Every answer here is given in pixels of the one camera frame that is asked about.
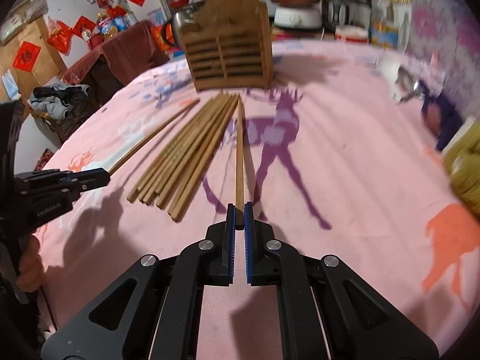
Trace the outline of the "person's left hand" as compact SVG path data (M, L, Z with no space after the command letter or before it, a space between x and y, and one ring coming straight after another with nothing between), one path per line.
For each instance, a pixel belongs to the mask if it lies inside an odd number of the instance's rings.
M26 293L32 293L40 289L45 278L39 250L40 242L38 238L30 235L19 261L19 277L16 281L19 289Z

